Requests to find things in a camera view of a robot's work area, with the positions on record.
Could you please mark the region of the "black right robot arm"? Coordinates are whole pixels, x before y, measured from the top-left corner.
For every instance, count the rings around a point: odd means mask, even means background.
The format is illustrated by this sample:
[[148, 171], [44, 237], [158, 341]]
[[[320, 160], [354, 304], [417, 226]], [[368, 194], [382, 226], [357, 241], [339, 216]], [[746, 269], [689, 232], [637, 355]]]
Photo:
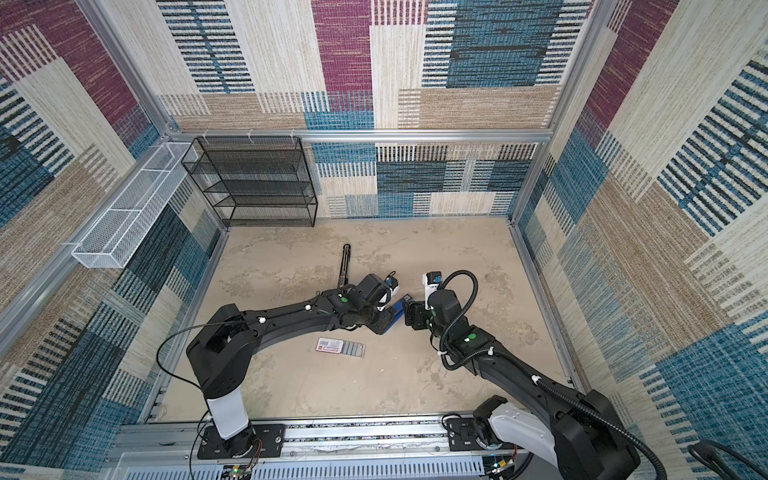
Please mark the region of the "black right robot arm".
[[656, 478], [667, 478], [660, 458], [626, 429], [605, 395], [596, 390], [583, 394], [553, 380], [469, 323], [467, 313], [479, 292], [472, 272], [431, 271], [422, 282], [424, 304], [407, 311], [407, 325], [429, 330], [446, 370], [466, 369], [528, 411], [518, 416], [499, 396], [482, 404], [473, 419], [482, 447], [521, 446], [556, 467], [564, 479], [627, 479], [643, 460]]

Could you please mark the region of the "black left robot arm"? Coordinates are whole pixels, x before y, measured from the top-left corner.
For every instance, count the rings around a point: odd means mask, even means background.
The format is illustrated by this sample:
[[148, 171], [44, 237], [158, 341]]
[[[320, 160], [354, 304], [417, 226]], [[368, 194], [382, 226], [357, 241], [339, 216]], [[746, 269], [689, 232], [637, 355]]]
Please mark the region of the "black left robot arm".
[[366, 327], [377, 335], [394, 323], [390, 306], [399, 288], [393, 274], [371, 273], [312, 298], [268, 310], [219, 308], [186, 349], [186, 355], [212, 415], [226, 458], [256, 452], [258, 437], [246, 412], [241, 385], [260, 348], [297, 336]]

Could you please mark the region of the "blue stapler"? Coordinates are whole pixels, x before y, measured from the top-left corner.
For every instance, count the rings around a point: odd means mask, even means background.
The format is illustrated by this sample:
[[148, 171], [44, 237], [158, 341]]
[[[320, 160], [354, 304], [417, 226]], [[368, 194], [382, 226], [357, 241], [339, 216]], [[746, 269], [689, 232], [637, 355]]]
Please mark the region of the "blue stapler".
[[389, 323], [384, 328], [384, 332], [387, 332], [388, 330], [390, 330], [401, 318], [405, 316], [407, 307], [409, 306], [412, 300], [413, 298], [410, 294], [405, 294], [393, 305], [388, 306], [384, 310], [384, 312], [389, 317]]

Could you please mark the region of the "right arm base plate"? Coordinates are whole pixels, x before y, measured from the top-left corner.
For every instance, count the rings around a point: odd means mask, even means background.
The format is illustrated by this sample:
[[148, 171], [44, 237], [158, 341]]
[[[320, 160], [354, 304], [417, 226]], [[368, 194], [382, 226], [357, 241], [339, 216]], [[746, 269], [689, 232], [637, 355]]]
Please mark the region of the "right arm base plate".
[[440, 422], [447, 432], [451, 451], [494, 450], [501, 445], [485, 418], [448, 413]]

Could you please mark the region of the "aluminium front rail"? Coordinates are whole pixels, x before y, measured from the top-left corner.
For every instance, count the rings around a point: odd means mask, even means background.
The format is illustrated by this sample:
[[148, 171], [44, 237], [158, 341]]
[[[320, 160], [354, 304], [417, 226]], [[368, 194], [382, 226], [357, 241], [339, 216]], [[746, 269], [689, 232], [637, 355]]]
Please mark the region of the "aluminium front rail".
[[277, 458], [198, 460], [194, 422], [124, 426], [102, 479], [558, 479], [548, 461], [515, 444], [451, 451], [446, 414], [266, 419], [285, 424]]

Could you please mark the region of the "black mesh shelf rack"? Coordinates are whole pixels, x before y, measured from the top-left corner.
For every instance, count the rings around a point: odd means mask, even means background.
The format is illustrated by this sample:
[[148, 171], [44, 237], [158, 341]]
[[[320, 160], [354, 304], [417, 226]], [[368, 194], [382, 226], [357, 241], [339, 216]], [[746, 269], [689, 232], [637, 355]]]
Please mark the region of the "black mesh shelf rack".
[[198, 136], [182, 166], [226, 227], [312, 227], [318, 200], [301, 140]]

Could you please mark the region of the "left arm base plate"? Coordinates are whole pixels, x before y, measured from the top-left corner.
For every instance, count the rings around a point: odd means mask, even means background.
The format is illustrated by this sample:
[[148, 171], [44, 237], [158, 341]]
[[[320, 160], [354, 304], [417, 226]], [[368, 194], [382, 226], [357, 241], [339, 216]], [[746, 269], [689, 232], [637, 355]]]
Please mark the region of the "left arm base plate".
[[203, 430], [198, 460], [277, 458], [281, 455], [285, 424], [252, 424], [234, 437], [224, 440], [215, 426]]

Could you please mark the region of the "red white staple box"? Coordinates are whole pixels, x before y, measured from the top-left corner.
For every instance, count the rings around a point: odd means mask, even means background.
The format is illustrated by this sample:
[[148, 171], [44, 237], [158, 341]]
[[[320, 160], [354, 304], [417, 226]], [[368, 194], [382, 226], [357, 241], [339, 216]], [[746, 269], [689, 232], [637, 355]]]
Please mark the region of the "red white staple box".
[[341, 354], [345, 342], [339, 339], [321, 337], [316, 344], [316, 351], [320, 353]]

